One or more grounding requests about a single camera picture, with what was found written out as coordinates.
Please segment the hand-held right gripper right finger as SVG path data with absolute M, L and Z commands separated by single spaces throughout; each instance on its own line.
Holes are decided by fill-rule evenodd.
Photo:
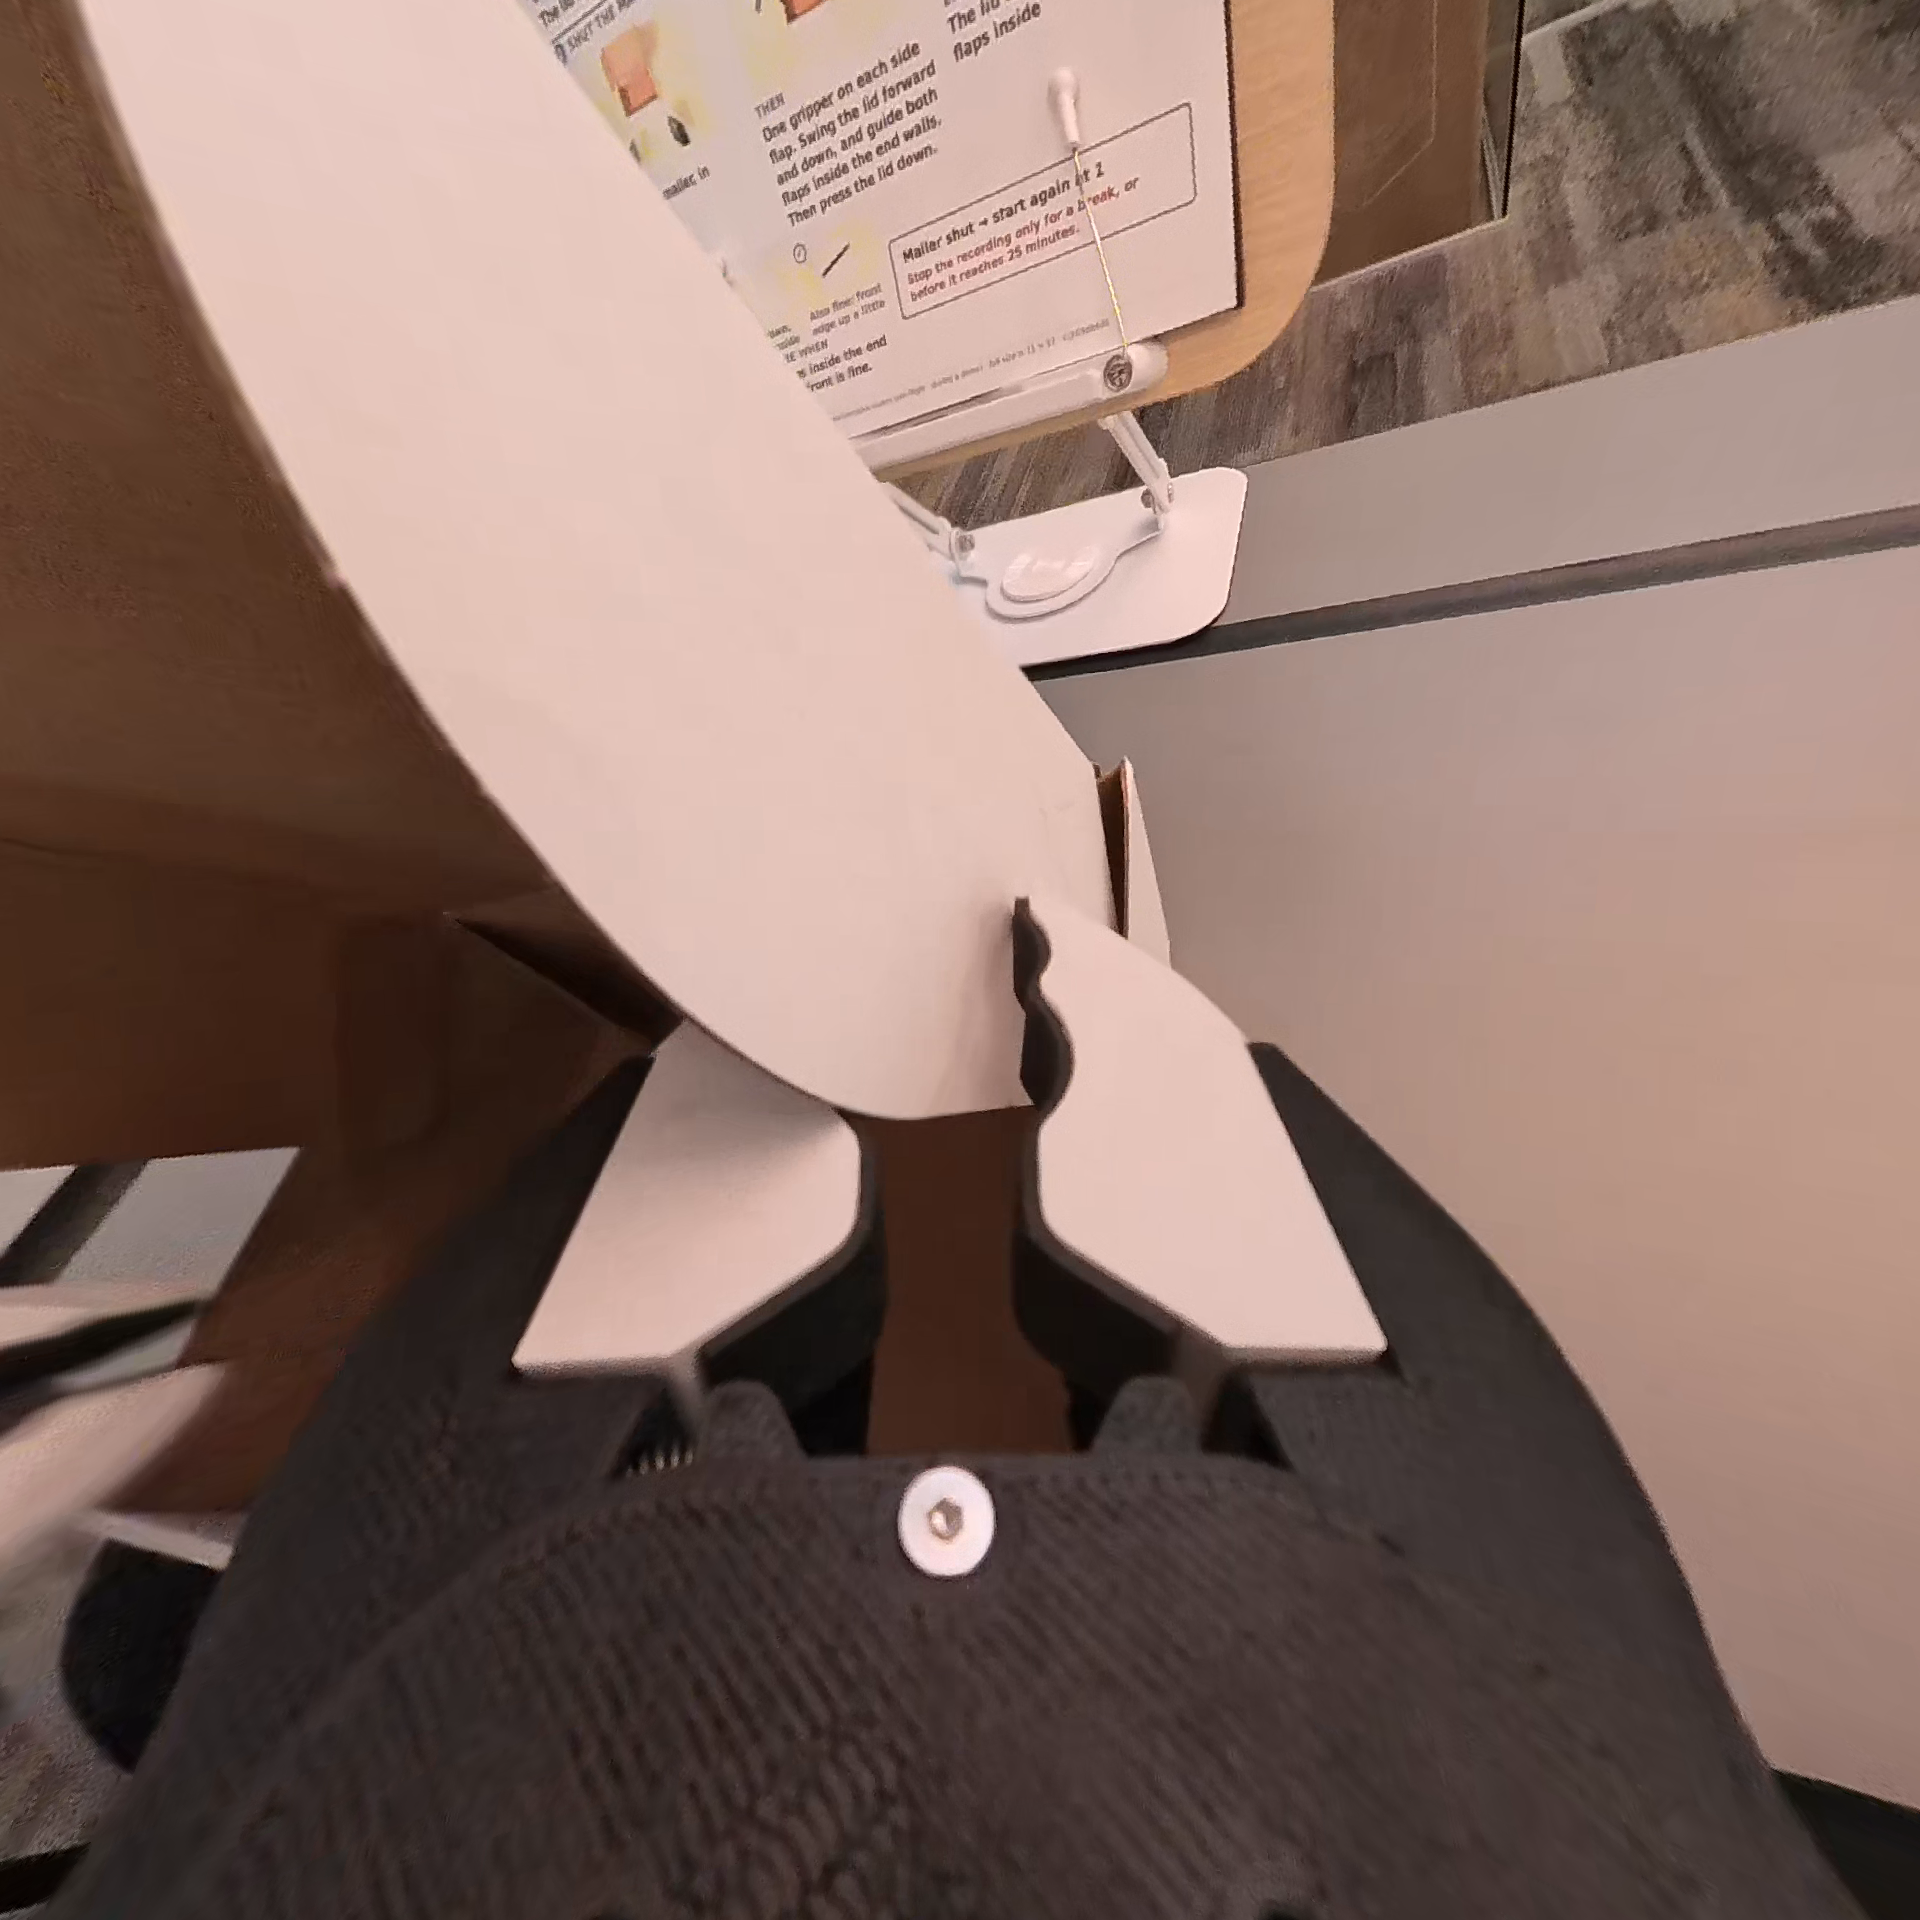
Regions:
M 1234 1431 L 1251 1380 L 1378 1365 L 1385 1332 L 1261 1079 L 1167 962 L 1070 908 L 1014 908 L 1022 1152 L 1013 1301 L 1090 1448 L 1138 1380 Z

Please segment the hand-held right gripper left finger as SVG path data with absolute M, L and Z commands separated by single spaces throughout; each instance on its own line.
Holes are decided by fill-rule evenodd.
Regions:
M 767 1388 L 810 1453 L 868 1445 L 886 1308 L 881 1173 L 854 1124 L 681 1023 L 663 1040 L 511 1354 L 652 1378 L 684 1426 Z

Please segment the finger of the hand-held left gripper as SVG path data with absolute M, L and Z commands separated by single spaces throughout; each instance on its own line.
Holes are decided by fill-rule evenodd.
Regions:
M 2 1301 L 2 1530 L 51 1533 L 110 1500 L 217 1393 L 215 1365 L 117 1383 L 90 1372 L 189 1322 L 201 1288 L 7 1288 Z

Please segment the white cardboard mailer box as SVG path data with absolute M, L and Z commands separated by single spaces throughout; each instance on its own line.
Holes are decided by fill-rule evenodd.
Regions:
M 551 896 L 826 1105 L 1018 1097 L 1092 762 L 514 5 L 5 5 L 5 1079 L 233 1090 L 322 909 Z

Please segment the instruction sheet on wooden stand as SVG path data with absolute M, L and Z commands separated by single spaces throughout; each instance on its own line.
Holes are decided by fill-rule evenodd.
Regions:
M 1333 218 L 1334 21 L 1323 2 L 1222 5 L 1236 305 L 1163 343 L 847 439 L 1025 666 L 1159 649 L 1198 636 L 1230 598 L 1247 482 L 1221 464 L 1175 474 L 1141 408 L 1219 385 L 1298 313 Z

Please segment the printed instruction sheet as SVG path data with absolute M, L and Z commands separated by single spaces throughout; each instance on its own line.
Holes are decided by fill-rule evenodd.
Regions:
M 852 439 L 1242 292 L 1222 2 L 529 2 Z

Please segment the brown wooden cabinet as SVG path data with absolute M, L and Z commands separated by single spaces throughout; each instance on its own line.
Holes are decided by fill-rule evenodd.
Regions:
M 1333 281 L 1507 213 L 1525 2 L 1334 2 Z

